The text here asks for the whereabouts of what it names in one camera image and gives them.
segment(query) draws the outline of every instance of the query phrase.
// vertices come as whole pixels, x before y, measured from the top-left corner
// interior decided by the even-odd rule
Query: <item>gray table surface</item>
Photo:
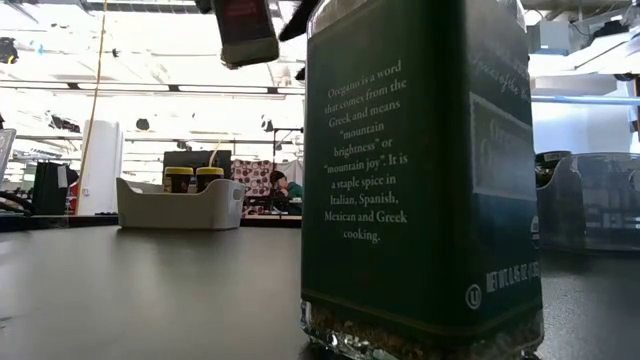
[[[296,360],[300,230],[0,234],[0,360]],[[547,360],[640,358],[640,259],[543,258]]]

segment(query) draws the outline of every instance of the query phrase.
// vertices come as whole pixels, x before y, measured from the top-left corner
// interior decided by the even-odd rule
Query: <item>green label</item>
[[[446,54],[459,68],[440,69],[438,45],[464,29],[430,33],[428,3],[369,0],[309,41],[303,298],[419,337],[473,337],[540,301],[526,64],[522,77],[504,61],[522,54],[479,39],[498,31],[524,59],[526,44],[494,0],[470,0],[484,12],[466,30],[494,24],[467,36],[469,54]],[[468,77],[434,84],[439,71]],[[439,87],[469,111],[433,110]],[[442,159],[459,179],[442,179]],[[442,199],[451,182],[457,198]]]

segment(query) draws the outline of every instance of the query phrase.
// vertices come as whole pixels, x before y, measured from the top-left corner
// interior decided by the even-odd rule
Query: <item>glass jar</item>
[[[536,218],[536,205],[530,94],[525,90],[529,88],[527,49],[524,34],[514,35],[501,27],[506,24],[506,28],[515,27],[514,32],[518,32],[518,26],[523,27],[522,22],[518,21],[522,7],[519,0],[511,3],[499,1],[500,5],[518,4],[513,12],[516,20],[511,20],[504,14],[496,15],[499,8],[489,1],[468,0],[466,5],[445,2],[451,4],[443,5],[446,14],[434,15],[434,21],[440,21],[445,27],[449,25],[455,28],[467,22],[464,29],[456,30],[455,36],[443,34],[441,38],[462,41],[463,38],[475,36],[469,40],[467,48],[454,46],[447,49],[460,50],[459,55],[451,55],[452,65],[445,60],[432,60],[430,54],[434,51],[430,48],[430,42],[437,42],[443,47],[453,46],[455,42],[438,39],[439,35],[434,34],[440,28],[435,25],[421,28],[422,24],[431,21],[421,15],[431,14],[435,10],[435,5],[431,5],[434,2],[323,0],[313,13],[307,27],[307,191],[302,235],[301,301],[301,326],[311,342],[356,360],[535,358],[534,352],[544,336],[544,326],[537,245],[533,245],[531,230],[532,219]],[[482,10],[482,16],[465,18],[461,15],[464,11],[475,15],[476,10]],[[492,29],[494,33],[473,34],[475,29],[482,32],[480,23],[493,17],[498,18],[498,25]],[[495,36],[487,36],[495,33],[499,35],[497,40]],[[504,45],[501,37],[508,40]],[[518,50],[512,53],[510,46],[513,41],[516,41]],[[471,56],[479,52],[478,49],[490,53],[488,60],[471,64],[479,61]],[[450,67],[438,70],[433,62]],[[499,68],[500,71],[507,68],[513,71],[512,78],[515,80],[501,85],[498,91],[491,88],[494,84],[487,86],[484,80],[473,80],[476,82],[473,90],[483,96],[499,94],[500,88],[503,92],[507,88],[508,95],[513,98],[504,96],[504,99],[494,99],[494,102],[500,101],[499,106],[494,106],[488,101],[476,99],[477,94],[471,95],[471,86],[465,82],[473,81],[457,74],[471,73],[465,67],[472,65],[477,65],[487,76],[495,74],[496,69],[492,66],[504,67]],[[451,90],[448,94],[459,97],[449,99],[435,90],[430,92],[438,88]],[[457,92],[456,89],[460,88],[465,88],[465,91]],[[474,115],[469,115],[472,110],[447,112],[444,109],[448,106],[442,106],[442,103],[448,101],[451,109],[476,106],[480,108],[476,116],[500,117],[496,121],[502,122],[500,124],[504,128],[498,128],[501,130],[494,133],[496,128],[489,125],[493,122],[487,121],[482,130],[483,136],[498,134],[498,139],[493,139],[497,141],[493,146],[503,153],[498,154],[497,161],[486,161],[482,154],[478,155],[480,159],[469,159],[467,150],[474,147],[475,143],[478,148],[484,149],[480,145],[484,142],[470,140],[469,132],[460,130],[473,121],[470,117]],[[469,106],[470,101],[477,101],[478,105]],[[429,112],[430,107],[439,106],[440,110]],[[518,121],[509,115],[514,113],[514,108],[502,111],[498,109],[500,106],[517,106],[514,116],[524,118],[528,124],[513,126],[512,123]],[[436,122],[433,120],[434,114],[449,115],[449,118],[438,118]],[[424,126],[424,123],[432,121],[433,128]],[[458,125],[458,122],[460,127],[443,125]],[[460,141],[459,148],[465,151],[458,152],[453,146],[444,145],[449,138],[443,140],[441,145],[433,143],[433,146],[442,147],[431,152],[426,150],[429,141],[440,139],[440,134],[433,134],[427,129],[441,132],[442,138]],[[501,139],[506,138],[509,139],[506,142],[515,144],[514,149],[500,148]],[[441,162],[433,165],[430,161],[440,155],[432,154],[446,155],[438,157]],[[452,193],[455,194],[452,196],[464,199],[456,205],[447,204],[446,201],[436,204],[436,200],[424,192],[437,197],[437,191],[429,192],[437,188],[436,184],[451,186],[443,184],[470,178],[471,175],[466,171],[472,168],[471,163],[478,160],[478,164],[497,164],[501,163],[500,156],[507,158],[506,165],[492,165],[503,167],[489,169],[486,178],[506,183],[522,181],[524,185],[514,188],[514,191],[524,193],[526,204],[518,208],[517,201],[506,200],[509,203],[507,207],[514,209],[515,206],[514,213],[518,214],[513,222],[511,219],[501,219],[500,223],[507,226],[498,229],[495,234],[504,232],[505,241],[507,237],[511,236],[509,240],[512,240],[513,234],[518,234],[516,237],[521,244],[517,251],[524,252],[524,256],[522,253],[514,255],[509,252],[501,252],[496,256],[482,253],[487,245],[475,247],[473,243],[478,236],[473,231],[460,235],[458,240],[452,240],[440,230],[431,228],[432,225],[442,226],[442,232],[453,234],[456,232],[454,229],[468,228],[472,223],[481,230],[479,233],[491,234],[487,237],[494,235],[491,233],[494,230],[491,224],[496,221],[491,218],[492,215],[487,215],[488,211],[481,214],[483,211],[470,205],[476,201],[476,195],[466,192],[470,187],[468,183],[461,181],[460,188],[456,190],[458,192]],[[379,162],[382,168],[389,169],[381,175],[376,175],[379,170],[377,159],[382,159]],[[447,176],[451,178],[436,181]],[[372,194],[369,185],[364,186],[364,183],[380,186],[381,191],[388,192]],[[424,187],[423,193],[411,192],[411,189],[420,186]],[[487,199],[486,203],[499,204],[503,201],[496,200],[491,191],[487,193],[491,199]],[[357,209],[349,210],[354,209],[350,206],[357,205],[363,197],[367,199],[371,211],[369,208],[360,213]],[[447,211],[451,211],[451,214],[459,211],[453,222],[460,222],[451,227],[442,225],[442,222],[449,221],[438,215],[442,206],[448,207]],[[511,226],[517,226],[515,232],[512,232]],[[411,237],[415,239],[413,242],[406,240]],[[426,244],[442,238],[460,241],[457,243],[459,247],[447,248],[448,245],[443,245],[440,248],[434,245],[432,248]],[[402,242],[406,248],[398,245]],[[429,253],[433,249],[443,252],[435,255]],[[466,258],[469,254],[467,251],[477,251],[474,254],[482,255]],[[458,263],[463,268],[475,267],[475,272],[458,269],[456,271],[466,275],[458,273],[449,278],[449,260],[443,260],[449,257],[452,260],[449,264]],[[515,257],[520,257],[520,260],[514,260]],[[437,267],[434,265],[430,268],[431,261],[437,262]],[[422,264],[424,269],[417,265],[412,267],[411,264]],[[394,267],[405,272],[383,270]],[[500,297],[501,300],[496,300],[495,294],[509,291],[515,297],[507,294],[506,297]],[[501,303],[507,298],[508,303]]]

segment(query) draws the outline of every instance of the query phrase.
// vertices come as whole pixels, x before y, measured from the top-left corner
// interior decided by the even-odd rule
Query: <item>white column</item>
[[[87,144],[89,121],[85,122],[82,145]],[[87,151],[82,189],[78,191],[78,215],[117,212],[116,177],[122,172],[124,134],[118,121],[95,120]]]

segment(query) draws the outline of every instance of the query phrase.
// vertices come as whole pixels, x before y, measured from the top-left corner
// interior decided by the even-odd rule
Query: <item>jar lid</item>
[[[193,169],[187,167],[167,167],[164,169],[165,175],[193,175]]]
[[[224,175],[224,169],[214,167],[198,168],[196,175]]]

